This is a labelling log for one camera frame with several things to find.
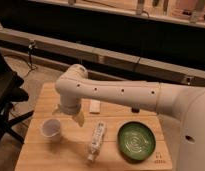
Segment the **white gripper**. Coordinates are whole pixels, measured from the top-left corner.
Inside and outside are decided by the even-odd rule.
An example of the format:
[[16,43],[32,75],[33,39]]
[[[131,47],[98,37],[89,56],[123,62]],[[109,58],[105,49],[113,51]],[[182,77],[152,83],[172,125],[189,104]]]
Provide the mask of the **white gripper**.
[[75,106],[66,106],[63,104],[58,104],[57,107],[53,110],[52,114],[58,114],[63,113],[65,115],[71,115],[73,116],[73,120],[82,127],[85,122],[84,114],[81,110],[81,105],[75,105]]

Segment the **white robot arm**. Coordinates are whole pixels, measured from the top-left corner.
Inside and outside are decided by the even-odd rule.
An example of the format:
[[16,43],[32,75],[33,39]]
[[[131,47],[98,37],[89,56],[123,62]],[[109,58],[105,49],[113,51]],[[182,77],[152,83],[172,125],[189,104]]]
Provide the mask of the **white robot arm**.
[[177,171],[205,171],[205,87],[148,81],[98,81],[80,64],[55,82],[59,109],[81,110],[81,100],[95,99],[172,116],[181,122]]

